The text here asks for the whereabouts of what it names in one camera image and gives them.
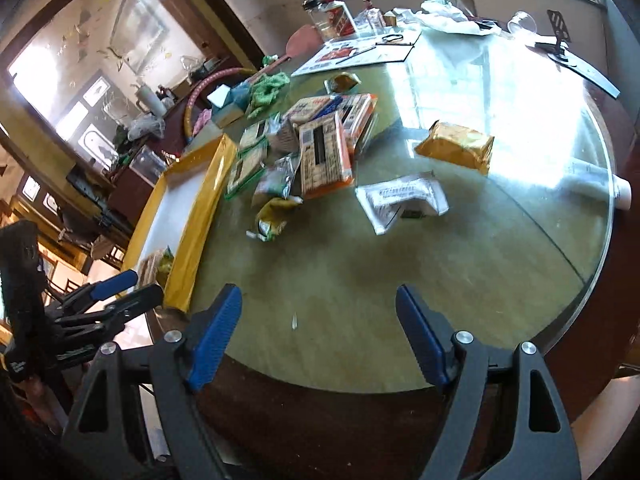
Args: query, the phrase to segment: green cloth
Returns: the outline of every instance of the green cloth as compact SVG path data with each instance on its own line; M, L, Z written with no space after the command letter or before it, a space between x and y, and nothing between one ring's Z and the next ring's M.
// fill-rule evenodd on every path
M289 76L284 72L275 75L263 75L251 87L249 119L255 119L266 111L278 98L280 89L289 84Z

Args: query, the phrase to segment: open cardboard box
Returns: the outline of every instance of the open cardboard box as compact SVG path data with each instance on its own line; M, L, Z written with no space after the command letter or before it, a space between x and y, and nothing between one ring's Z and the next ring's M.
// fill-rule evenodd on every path
M169 247L175 260L164 306L189 310L202 250L236 151L223 134L185 155L162 174L146 203L122 269L136 270L152 252Z

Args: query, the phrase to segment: silver bolt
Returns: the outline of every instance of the silver bolt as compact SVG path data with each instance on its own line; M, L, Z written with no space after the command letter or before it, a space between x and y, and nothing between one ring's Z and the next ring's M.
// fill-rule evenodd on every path
M530 343L529 341L525 341L524 343L522 343L520 345L520 348L522 348L522 351L525 354L529 354L529 355L533 355L536 353L536 346L533 343Z
M113 341L109 341L108 343L105 343L100 347L100 353L104 355L113 354L117 348L118 345L116 345L116 343L114 343Z
M463 345L468 345L474 340L474 336L471 332L467 332L466 330L461 330L456 334L456 339L459 343Z
M164 340L168 343L177 343L180 339L182 339L182 332L179 330L169 330L164 334Z

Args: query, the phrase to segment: brown wrapper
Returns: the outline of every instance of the brown wrapper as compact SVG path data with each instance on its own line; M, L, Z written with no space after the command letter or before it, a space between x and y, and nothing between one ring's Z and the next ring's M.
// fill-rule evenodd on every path
M466 126L436 121L429 137L415 147L415 153L489 173L494 137Z

